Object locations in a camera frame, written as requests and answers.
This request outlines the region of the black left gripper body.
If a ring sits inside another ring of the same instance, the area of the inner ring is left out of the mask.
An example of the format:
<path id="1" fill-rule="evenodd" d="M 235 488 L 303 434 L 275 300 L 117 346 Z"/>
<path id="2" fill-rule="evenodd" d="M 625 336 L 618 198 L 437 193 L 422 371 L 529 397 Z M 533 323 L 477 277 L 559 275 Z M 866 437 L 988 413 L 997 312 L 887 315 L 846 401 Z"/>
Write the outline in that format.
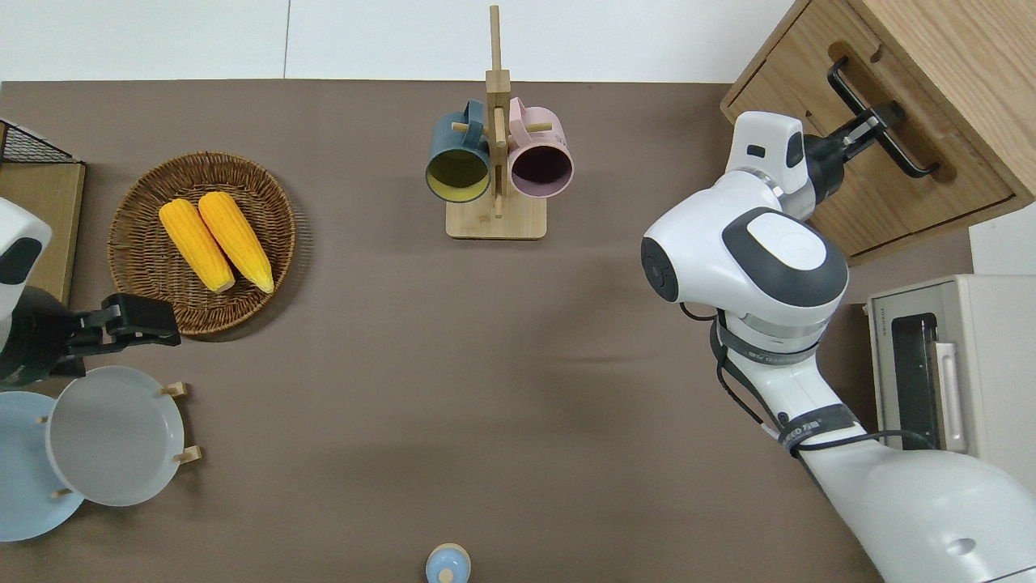
<path id="1" fill-rule="evenodd" d="M 83 358 L 68 354 L 68 341 L 79 328 L 78 314 L 55 296 L 38 287 L 24 288 L 2 347 L 2 387 L 25 387 L 49 377 L 84 377 Z"/>

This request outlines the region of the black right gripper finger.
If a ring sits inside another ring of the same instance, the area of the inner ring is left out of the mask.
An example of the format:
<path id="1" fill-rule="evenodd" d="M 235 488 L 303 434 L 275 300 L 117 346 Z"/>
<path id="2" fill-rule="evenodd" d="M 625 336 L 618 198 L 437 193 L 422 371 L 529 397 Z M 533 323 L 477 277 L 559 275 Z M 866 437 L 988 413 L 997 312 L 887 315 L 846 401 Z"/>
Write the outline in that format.
<path id="1" fill-rule="evenodd" d="M 848 121 L 841 126 L 841 161 L 847 163 L 862 154 L 867 147 L 881 145 L 890 158 L 902 154 L 900 148 L 888 135 L 890 126 L 883 121 Z"/>
<path id="2" fill-rule="evenodd" d="M 870 108 L 864 108 L 862 112 L 855 115 L 851 121 L 883 121 L 888 123 L 890 128 L 902 121 L 906 117 L 906 111 L 899 103 L 877 104 Z M 839 142 L 843 143 L 843 128 L 839 128 Z"/>

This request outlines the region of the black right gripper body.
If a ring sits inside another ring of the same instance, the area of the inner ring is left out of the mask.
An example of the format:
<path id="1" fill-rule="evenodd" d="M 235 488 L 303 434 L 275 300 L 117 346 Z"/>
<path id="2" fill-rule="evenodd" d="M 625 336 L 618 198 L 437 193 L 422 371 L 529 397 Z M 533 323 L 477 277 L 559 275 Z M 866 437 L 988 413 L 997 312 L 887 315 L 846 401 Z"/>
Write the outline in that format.
<path id="1" fill-rule="evenodd" d="M 845 176 L 844 139 L 841 134 L 832 134 L 826 137 L 806 134 L 804 137 L 808 181 L 813 186 L 814 197 L 817 200 L 826 200 L 843 187 Z"/>

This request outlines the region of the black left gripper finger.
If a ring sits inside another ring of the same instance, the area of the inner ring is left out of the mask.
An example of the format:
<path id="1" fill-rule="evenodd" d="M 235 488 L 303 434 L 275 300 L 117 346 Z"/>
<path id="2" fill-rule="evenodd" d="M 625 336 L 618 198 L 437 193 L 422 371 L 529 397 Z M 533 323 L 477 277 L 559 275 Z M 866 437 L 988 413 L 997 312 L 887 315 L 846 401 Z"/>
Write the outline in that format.
<path id="1" fill-rule="evenodd" d="M 177 331 L 173 307 L 149 296 L 112 294 L 77 318 L 83 328 L 104 331 Z"/>
<path id="2" fill-rule="evenodd" d="M 70 357 L 86 357 L 86 355 L 106 355 L 120 353 L 134 346 L 167 346 L 176 347 L 181 344 L 181 336 L 174 330 L 170 334 L 142 331 L 137 327 L 92 327 L 82 326 L 74 330 L 68 338 L 68 355 Z"/>

